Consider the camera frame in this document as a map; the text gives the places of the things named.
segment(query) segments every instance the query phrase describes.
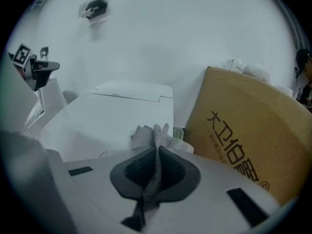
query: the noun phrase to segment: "white object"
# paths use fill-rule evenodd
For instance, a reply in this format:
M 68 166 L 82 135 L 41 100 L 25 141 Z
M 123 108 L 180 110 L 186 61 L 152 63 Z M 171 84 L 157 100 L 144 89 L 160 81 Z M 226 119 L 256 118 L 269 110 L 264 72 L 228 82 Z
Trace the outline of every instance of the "white object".
M 96 9 L 98 9 L 98 7 L 90 8 L 90 9 L 88 9 L 88 10 L 85 10 L 85 11 L 81 14 L 80 17 L 81 17 L 81 18 L 86 18 L 86 17 L 92 15 Z
M 86 12 L 86 8 L 88 7 L 88 4 L 91 1 L 92 0 L 87 0 L 86 2 L 84 2 L 83 4 L 80 5 L 80 7 L 78 9 L 78 19 L 83 18 L 84 13 Z
M 172 88 L 153 83 L 106 82 L 61 110 L 37 139 L 65 161 L 131 149 L 138 125 L 163 126 L 173 135 Z
M 226 70 L 231 70 L 234 72 L 242 73 L 245 66 L 241 59 L 231 59 L 221 64 L 221 67 Z
M 246 65 L 245 69 L 243 70 L 243 74 L 258 78 L 261 81 L 264 81 L 268 84 L 271 83 L 270 75 L 267 71 L 264 70 L 261 64 L 253 64 L 253 65 Z
M 21 132 L 38 98 L 7 54 L 3 54 L 0 65 L 0 98 L 0 129 Z
M 36 137 L 44 126 L 65 107 L 57 78 L 49 79 L 47 84 L 38 90 L 38 97 L 39 102 L 24 125 L 23 134 L 28 137 Z
M 277 90 L 281 91 L 282 93 L 288 95 L 289 97 L 293 97 L 293 90 L 287 87 L 283 87 L 280 85 L 274 86 Z

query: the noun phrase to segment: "black slot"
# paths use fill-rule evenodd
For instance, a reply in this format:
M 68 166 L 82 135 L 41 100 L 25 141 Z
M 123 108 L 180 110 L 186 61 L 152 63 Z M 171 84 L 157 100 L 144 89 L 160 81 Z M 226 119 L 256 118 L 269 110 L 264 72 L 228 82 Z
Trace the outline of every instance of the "black slot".
M 90 166 L 85 166 L 85 167 L 69 170 L 68 172 L 69 172 L 70 176 L 76 176 L 79 174 L 90 172 L 92 170 L 93 169 Z
M 260 224 L 268 218 L 268 216 L 241 188 L 228 190 L 227 194 L 252 227 Z

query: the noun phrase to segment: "white robot surface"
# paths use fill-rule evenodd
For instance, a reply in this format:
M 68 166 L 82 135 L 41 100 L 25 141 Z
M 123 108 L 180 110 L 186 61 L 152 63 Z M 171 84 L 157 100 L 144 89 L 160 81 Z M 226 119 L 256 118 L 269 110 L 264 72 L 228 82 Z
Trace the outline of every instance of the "white robot surface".
M 44 226 L 56 233 L 135 233 L 121 222 L 133 214 L 137 202 L 118 193 L 110 174 L 120 163 L 150 147 L 105 158 L 63 162 L 58 152 L 44 150 L 35 140 L 3 136 L 11 147 L 4 150 L 3 156 L 8 179 Z M 153 214 L 145 213 L 142 233 L 266 233 L 289 210 L 288 206 L 280 212 L 278 202 L 267 191 L 220 162 L 179 150 L 167 151 L 196 166 L 200 181 L 183 200 L 160 203 Z M 91 170 L 71 173 L 86 166 Z M 243 213 L 228 193 L 233 189 L 243 190 L 266 216 L 255 228 L 246 217 L 254 215 L 253 208 Z M 49 211 L 42 214 L 46 207 Z

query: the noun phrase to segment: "cardboard box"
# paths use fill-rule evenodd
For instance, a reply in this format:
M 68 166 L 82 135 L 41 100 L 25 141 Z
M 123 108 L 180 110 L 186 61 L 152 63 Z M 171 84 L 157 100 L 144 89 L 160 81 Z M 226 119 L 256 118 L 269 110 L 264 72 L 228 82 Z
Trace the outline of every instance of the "cardboard box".
M 185 140 L 194 154 L 233 167 L 285 204 L 312 165 L 312 114 L 256 78 L 209 67 Z

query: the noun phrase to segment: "toilet seat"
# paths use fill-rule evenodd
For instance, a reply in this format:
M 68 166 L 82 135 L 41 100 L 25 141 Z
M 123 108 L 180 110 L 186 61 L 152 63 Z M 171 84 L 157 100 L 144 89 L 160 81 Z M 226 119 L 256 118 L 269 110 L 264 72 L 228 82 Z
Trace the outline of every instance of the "toilet seat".
M 138 125 L 161 127 L 173 135 L 172 88 L 154 83 L 110 81 L 62 109 L 36 136 L 64 161 L 109 156 L 131 149 Z

